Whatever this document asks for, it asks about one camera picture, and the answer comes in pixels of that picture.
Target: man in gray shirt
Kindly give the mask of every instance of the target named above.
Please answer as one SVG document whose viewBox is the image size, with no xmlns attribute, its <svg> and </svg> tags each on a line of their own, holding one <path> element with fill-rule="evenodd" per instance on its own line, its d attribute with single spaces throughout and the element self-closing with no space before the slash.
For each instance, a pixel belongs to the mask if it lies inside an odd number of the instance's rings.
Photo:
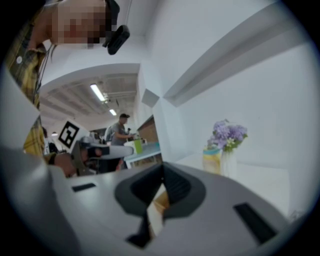
<svg viewBox="0 0 320 256">
<path fill-rule="evenodd" d="M 127 135 L 125 131 L 125 124 L 128 121 L 130 115 L 121 114 L 119 118 L 119 122 L 115 123 L 110 129 L 113 134 L 111 145 L 113 146 L 123 146 L 127 139 L 132 138 L 133 135 Z"/>
</svg>

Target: gray machine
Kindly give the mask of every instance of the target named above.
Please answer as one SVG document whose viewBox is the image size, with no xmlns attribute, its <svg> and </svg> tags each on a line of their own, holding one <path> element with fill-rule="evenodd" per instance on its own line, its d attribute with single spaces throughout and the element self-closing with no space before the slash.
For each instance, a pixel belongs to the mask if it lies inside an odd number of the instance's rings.
<svg viewBox="0 0 320 256">
<path fill-rule="evenodd" d="M 1 181 L 18 217 L 57 255 L 261 255 L 289 226 L 239 183 L 176 164 L 66 179 L 58 167 L 24 153 L 39 113 L 7 70 L 1 84 Z M 161 183 L 171 206 L 163 230 L 148 240 L 146 209 Z"/>
</svg>

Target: gray t-shirt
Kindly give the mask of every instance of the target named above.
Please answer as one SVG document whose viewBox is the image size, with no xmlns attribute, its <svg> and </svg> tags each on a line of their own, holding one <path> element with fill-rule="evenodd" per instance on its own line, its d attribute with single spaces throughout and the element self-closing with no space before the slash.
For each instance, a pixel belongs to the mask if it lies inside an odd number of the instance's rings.
<svg viewBox="0 0 320 256">
<path fill-rule="evenodd" d="M 127 142 L 127 139 L 126 138 L 116 138 L 115 132 L 117 132 L 121 135 L 126 135 L 125 126 L 117 122 L 114 125 L 112 125 L 111 129 L 112 129 L 112 134 L 113 134 L 112 140 L 111 140 L 111 145 L 123 146 Z"/>
</svg>

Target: black slot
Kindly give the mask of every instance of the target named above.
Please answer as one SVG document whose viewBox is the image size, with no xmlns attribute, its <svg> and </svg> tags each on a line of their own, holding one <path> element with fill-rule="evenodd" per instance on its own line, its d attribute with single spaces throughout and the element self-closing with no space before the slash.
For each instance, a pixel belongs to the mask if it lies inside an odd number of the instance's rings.
<svg viewBox="0 0 320 256">
<path fill-rule="evenodd" d="M 248 203 L 238 204 L 233 208 L 260 244 L 277 234 Z"/>
<path fill-rule="evenodd" d="M 88 183 L 88 184 L 84 184 L 84 185 L 73 186 L 72 189 L 74 192 L 79 192 L 79 191 L 87 190 L 87 189 L 90 189 L 93 187 L 96 187 L 96 185 L 93 183 Z"/>
</svg>

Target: person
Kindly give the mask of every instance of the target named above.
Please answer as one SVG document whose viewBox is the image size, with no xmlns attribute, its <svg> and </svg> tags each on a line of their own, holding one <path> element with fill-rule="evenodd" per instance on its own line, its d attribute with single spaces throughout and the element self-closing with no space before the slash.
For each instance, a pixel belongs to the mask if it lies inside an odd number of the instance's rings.
<svg viewBox="0 0 320 256">
<path fill-rule="evenodd" d="M 40 107 L 39 88 L 43 70 L 50 52 L 46 51 L 43 42 L 50 40 L 54 46 L 99 43 L 101 38 L 106 37 L 106 24 L 112 23 L 106 1 L 113 0 L 59 0 L 44 5 L 14 39 L 5 64 L 17 85 L 37 109 Z M 45 141 L 40 117 L 32 126 L 23 147 L 27 154 L 43 156 Z M 96 154 L 100 156 L 102 153 L 96 149 Z M 86 150 L 81 152 L 81 156 L 84 162 L 88 160 Z M 66 177 L 76 173 L 70 154 L 50 153 L 43 158 L 47 164 L 60 167 Z"/>
<path fill-rule="evenodd" d="M 111 145 L 113 146 L 123 146 L 127 139 L 132 138 L 132 134 L 127 134 L 125 130 L 125 124 L 128 122 L 128 118 L 130 115 L 128 114 L 121 114 L 119 117 L 119 121 L 116 122 L 112 127 L 112 139 L 111 139 Z"/>
</svg>

